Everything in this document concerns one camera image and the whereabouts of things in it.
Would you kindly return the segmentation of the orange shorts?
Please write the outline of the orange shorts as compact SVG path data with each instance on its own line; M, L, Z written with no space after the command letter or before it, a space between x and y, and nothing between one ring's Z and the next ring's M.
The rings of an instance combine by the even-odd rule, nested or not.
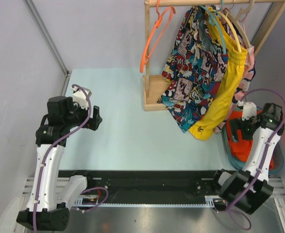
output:
M259 127L259 121L252 117L242 120L242 110L236 108L224 127L223 140L231 166L242 169L247 162L253 145L253 134Z

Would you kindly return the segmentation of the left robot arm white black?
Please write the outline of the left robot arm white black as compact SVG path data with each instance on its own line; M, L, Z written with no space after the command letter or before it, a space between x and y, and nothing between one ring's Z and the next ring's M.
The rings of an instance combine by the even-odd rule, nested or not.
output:
M67 139L79 129L96 131L102 118L99 107L92 106L89 97L52 97L47 102L47 114L36 131L37 163L30 199L16 221L25 228L39 231L64 231L69 212L81 194L95 190L88 172L74 172L67 185L57 194L60 162Z

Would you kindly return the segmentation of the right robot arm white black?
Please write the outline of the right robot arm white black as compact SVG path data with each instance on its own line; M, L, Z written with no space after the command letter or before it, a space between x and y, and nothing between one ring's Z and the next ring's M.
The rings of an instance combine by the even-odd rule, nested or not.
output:
M244 139L252 140L250 154L242 169L233 173L217 170L211 190L229 206L252 214L273 193L268 184L269 165L285 129L284 113L275 103L266 103L261 112L253 102L240 101L238 108L242 110L241 117L229 121L232 138L238 140L237 131L241 130Z

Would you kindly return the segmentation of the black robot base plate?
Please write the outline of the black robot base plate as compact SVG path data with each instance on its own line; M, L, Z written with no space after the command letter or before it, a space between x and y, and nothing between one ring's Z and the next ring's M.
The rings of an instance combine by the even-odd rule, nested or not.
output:
M204 196L218 196L214 170L201 171L108 171L61 170L59 178L82 175L87 189L103 187L103 191L88 190L77 199L77 206L86 209L98 202L111 204L199 204ZM201 186L202 178L211 178Z

